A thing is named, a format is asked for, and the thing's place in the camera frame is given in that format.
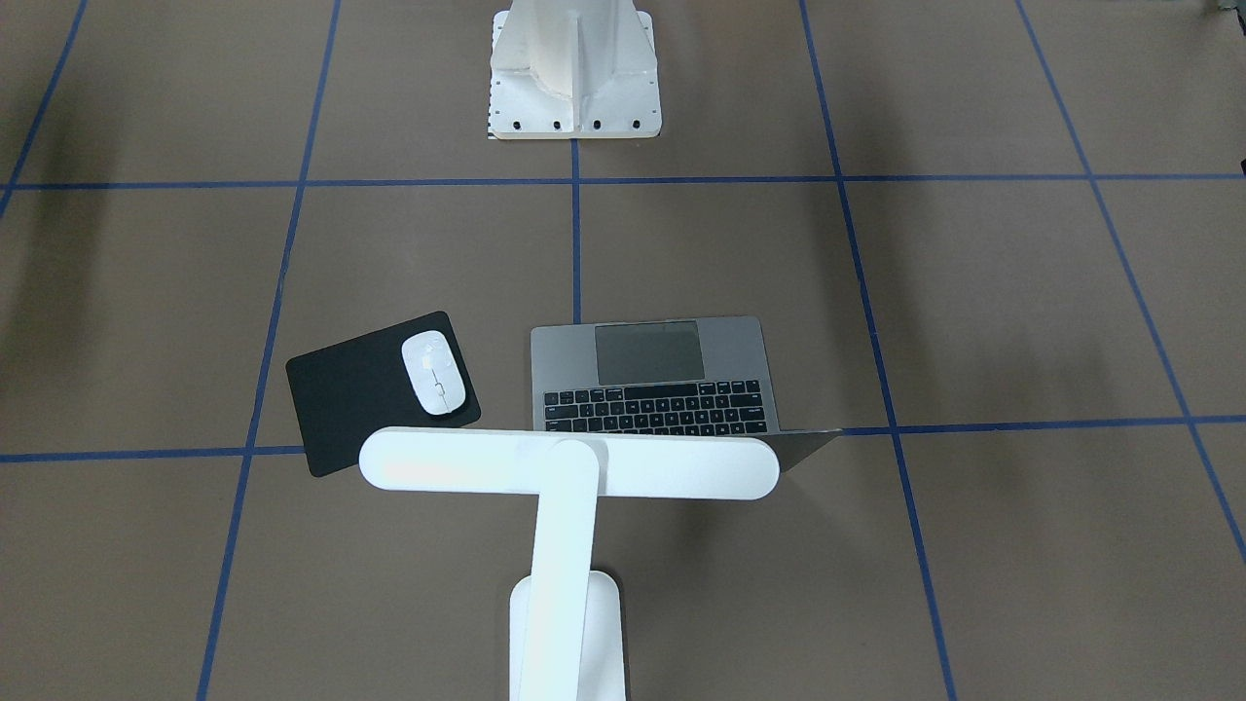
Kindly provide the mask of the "grey laptop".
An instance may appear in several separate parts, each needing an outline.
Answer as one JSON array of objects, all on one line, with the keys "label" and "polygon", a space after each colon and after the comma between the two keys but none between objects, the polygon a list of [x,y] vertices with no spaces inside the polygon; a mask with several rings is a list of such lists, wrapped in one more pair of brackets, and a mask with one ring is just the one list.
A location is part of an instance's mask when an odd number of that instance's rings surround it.
[{"label": "grey laptop", "polygon": [[535,430],[748,436],[784,471],[840,430],[784,430],[753,315],[540,325],[530,332]]}]

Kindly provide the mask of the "white computer mouse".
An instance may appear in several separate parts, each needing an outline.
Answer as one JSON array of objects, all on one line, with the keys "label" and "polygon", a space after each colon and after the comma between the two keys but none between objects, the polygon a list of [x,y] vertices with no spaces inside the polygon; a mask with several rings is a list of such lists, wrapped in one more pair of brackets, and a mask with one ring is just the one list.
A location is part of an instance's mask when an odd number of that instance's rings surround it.
[{"label": "white computer mouse", "polygon": [[409,383],[424,412],[444,417],[464,407],[467,402],[466,379],[444,332],[415,332],[401,342],[400,354]]}]

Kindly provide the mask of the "black mouse pad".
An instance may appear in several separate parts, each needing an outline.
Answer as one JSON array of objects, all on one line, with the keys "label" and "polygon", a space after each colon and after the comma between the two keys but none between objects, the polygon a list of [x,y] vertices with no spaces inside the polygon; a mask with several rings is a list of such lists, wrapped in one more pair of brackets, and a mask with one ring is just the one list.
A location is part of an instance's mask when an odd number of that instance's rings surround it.
[{"label": "black mouse pad", "polygon": [[[401,342],[422,331],[449,337],[466,379],[467,402],[449,416],[422,411],[402,364]],[[363,443],[383,427],[464,427],[482,416],[454,324],[444,311],[295,355],[287,360],[285,374],[308,471],[315,478],[358,466]]]}]

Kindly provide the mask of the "white desk lamp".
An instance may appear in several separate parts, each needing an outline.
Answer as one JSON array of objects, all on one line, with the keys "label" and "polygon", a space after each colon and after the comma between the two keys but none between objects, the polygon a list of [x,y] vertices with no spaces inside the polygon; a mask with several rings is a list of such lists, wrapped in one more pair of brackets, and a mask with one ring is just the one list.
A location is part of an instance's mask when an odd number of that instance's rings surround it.
[{"label": "white desk lamp", "polygon": [[601,498],[755,501],[780,462],[748,436],[383,427],[363,443],[383,491],[535,496],[530,576],[510,596],[512,700],[623,700],[621,593],[591,567]]}]

